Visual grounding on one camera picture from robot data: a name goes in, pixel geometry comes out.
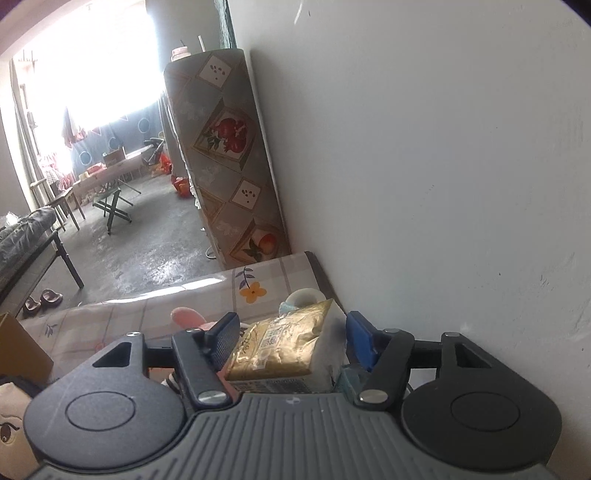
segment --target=bright window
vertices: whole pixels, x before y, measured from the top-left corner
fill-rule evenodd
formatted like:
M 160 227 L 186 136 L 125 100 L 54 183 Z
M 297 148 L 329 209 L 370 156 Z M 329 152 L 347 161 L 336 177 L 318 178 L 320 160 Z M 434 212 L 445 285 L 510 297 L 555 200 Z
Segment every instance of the bright window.
M 46 29 L 25 49 L 31 50 L 37 61 L 27 89 L 45 152 L 63 145 L 65 107 L 89 131 L 150 105 L 163 88 L 143 1 L 93 1 Z

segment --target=red bag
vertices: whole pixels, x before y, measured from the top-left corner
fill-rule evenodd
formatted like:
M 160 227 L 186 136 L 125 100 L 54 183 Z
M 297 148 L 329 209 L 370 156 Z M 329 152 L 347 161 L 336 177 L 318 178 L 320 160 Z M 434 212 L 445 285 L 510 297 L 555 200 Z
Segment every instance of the red bag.
M 189 178 L 177 177 L 173 182 L 174 188 L 177 189 L 177 193 L 181 198 L 191 198 L 191 185 L 189 184 Z

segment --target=bed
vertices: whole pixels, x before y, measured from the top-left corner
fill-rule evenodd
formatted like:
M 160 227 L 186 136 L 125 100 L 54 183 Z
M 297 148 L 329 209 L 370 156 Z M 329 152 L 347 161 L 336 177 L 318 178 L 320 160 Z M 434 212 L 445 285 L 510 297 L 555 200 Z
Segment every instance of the bed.
M 74 268 L 57 230 L 56 213 L 42 207 L 0 229 L 0 313 L 16 316 L 57 257 L 62 257 L 79 288 Z
M 257 296 L 245 295 L 248 288 L 258 290 Z M 340 304 L 314 254 L 303 252 L 141 295 L 58 310 L 21 324 L 54 361 L 55 380 L 127 332 L 142 332 L 151 340 L 169 338 L 181 329 L 170 318 L 176 307 L 195 309 L 208 322 L 237 312 L 241 322 L 250 324 L 276 315 L 280 303 L 300 288 L 319 289 Z

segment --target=orange flower print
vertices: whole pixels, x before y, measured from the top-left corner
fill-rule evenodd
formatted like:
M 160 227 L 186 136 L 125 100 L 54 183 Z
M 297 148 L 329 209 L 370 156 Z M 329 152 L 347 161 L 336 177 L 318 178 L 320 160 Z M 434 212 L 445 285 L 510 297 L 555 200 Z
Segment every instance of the orange flower print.
M 261 288 L 259 282 L 254 281 L 249 287 L 243 288 L 240 291 L 240 295 L 246 299 L 246 303 L 255 303 L 258 297 L 264 297 L 267 295 L 267 291 L 264 288 Z

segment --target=slipper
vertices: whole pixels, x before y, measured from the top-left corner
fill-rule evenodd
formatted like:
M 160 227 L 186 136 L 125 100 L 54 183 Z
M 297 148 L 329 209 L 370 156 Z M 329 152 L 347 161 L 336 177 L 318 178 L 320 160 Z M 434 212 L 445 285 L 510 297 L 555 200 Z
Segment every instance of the slipper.
M 33 297 L 27 297 L 25 304 L 22 306 L 22 314 L 25 317 L 32 317 L 41 310 L 41 304 L 35 301 Z
M 41 304 L 46 308 L 55 308 L 57 307 L 61 301 L 64 299 L 64 296 L 61 293 L 56 293 L 49 288 L 46 288 L 41 292 Z

